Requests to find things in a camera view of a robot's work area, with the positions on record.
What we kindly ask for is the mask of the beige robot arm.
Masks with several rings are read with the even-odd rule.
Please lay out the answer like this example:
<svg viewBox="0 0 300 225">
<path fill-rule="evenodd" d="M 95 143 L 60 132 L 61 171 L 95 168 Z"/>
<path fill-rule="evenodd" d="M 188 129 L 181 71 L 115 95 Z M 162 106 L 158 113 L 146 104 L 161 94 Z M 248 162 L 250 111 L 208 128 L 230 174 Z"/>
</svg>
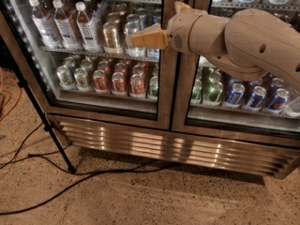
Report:
<svg viewBox="0 0 300 225">
<path fill-rule="evenodd" d="M 278 17 L 256 8 L 231 18 L 182 2 L 167 28 L 151 25 L 126 37 L 131 47 L 196 53 L 235 79 L 255 81 L 267 73 L 300 90 L 300 34 Z"/>
</svg>

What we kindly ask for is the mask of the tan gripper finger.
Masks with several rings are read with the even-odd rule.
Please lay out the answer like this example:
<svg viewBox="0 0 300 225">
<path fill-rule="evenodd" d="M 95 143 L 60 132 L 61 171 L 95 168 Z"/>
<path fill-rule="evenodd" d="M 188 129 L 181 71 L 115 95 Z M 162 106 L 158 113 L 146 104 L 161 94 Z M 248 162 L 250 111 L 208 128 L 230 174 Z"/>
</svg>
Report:
<svg viewBox="0 0 300 225">
<path fill-rule="evenodd" d="M 190 9 L 190 6 L 183 3 L 183 2 L 180 2 L 180 1 L 176 1 L 174 3 L 174 7 L 175 7 L 175 12 L 177 14 L 181 13 L 181 12 L 184 12 L 184 11 L 187 11 Z"/>
<path fill-rule="evenodd" d="M 167 32 L 162 30 L 159 23 L 153 24 L 141 31 L 126 37 L 129 47 L 145 47 L 164 50 L 169 46 Z"/>
</svg>

